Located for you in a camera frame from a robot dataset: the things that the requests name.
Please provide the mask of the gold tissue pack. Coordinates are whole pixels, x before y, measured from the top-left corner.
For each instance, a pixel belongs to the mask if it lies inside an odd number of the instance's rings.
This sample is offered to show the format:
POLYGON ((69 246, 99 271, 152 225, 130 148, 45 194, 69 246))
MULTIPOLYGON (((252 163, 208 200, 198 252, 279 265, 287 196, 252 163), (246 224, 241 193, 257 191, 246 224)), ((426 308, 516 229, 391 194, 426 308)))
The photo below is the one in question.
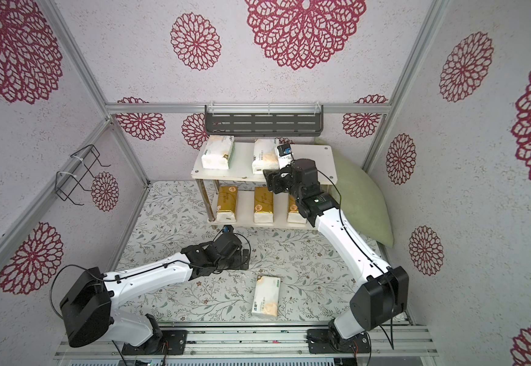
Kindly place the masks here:
POLYGON ((288 196, 288 213, 287 213, 287 222, 290 224, 305 224, 306 219, 302 217, 298 210, 296 200, 289 195, 288 196))
POLYGON ((253 211, 255 224, 272 224, 274 222, 274 198, 273 193, 267 187, 255 188, 253 211))
POLYGON ((218 192, 216 220, 219 222, 237 222, 237 195, 236 186, 221 186, 218 192))

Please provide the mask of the white tissue pack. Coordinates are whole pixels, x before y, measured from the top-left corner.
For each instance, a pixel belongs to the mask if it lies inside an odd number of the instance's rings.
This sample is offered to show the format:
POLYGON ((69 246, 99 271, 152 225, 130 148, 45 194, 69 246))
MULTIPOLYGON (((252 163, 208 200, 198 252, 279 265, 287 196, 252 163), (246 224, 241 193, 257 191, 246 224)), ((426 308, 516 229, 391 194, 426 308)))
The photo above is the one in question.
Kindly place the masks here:
POLYGON ((234 136, 210 136, 201 156, 204 169, 228 170, 234 151, 234 136))
POLYGON ((256 279, 251 313, 253 316, 276 318, 279 313, 281 279, 259 275, 256 279))
POLYGON ((252 172, 254 175, 263 170, 279 168, 276 139, 257 139, 253 145, 252 172))

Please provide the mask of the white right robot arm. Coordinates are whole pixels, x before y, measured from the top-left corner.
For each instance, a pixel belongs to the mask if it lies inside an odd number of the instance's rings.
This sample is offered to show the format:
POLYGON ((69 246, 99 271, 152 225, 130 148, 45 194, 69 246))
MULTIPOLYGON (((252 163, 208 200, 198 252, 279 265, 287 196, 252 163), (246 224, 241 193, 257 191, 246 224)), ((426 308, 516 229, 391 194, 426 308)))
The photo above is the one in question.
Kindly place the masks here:
POLYGON ((299 159, 263 174, 270 192, 294 198, 299 214, 333 245, 358 286, 349 309, 330 322, 333 342, 345 343, 407 310, 409 275, 375 254, 356 232, 340 203, 320 187, 315 161, 299 159))

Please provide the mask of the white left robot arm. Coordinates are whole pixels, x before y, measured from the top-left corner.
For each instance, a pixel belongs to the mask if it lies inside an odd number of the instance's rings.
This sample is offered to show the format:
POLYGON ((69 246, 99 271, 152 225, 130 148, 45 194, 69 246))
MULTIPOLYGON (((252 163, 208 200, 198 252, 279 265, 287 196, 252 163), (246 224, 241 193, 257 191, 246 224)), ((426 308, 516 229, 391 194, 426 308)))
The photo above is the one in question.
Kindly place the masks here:
POLYGON ((176 345, 163 334, 156 318, 123 311, 122 306, 169 285, 223 271, 245 271, 250 252, 249 240, 226 225, 213 240, 185 247, 157 262, 106 273, 97 267, 84 268, 60 303, 69 346, 120 342, 136 354, 167 354, 176 345))

